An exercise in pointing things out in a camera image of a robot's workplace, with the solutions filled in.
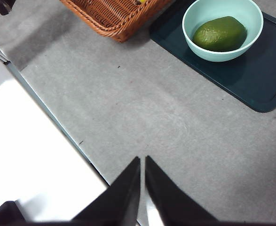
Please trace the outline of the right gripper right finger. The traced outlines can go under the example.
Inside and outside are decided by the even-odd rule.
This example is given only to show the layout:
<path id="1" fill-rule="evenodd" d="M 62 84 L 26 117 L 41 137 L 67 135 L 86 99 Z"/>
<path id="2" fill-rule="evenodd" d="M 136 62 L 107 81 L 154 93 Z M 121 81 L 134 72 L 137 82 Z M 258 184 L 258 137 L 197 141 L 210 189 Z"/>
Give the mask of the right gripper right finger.
<path id="1" fill-rule="evenodd" d="M 148 155 L 145 183 L 160 217 L 167 226 L 206 226 L 218 219 L 186 195 Z"/>

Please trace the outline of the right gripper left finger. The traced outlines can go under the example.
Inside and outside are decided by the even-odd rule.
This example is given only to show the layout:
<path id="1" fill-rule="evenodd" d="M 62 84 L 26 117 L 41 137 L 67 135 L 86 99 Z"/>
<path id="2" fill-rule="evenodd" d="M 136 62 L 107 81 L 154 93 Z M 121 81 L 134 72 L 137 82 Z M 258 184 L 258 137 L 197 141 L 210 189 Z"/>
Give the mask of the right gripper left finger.
<path id="1" fill-rule="evenodd" d="M 113 183 L 73 219 L 78 226 L 135 226 L 141 194 L 141 161 L 135 157 Z"/>

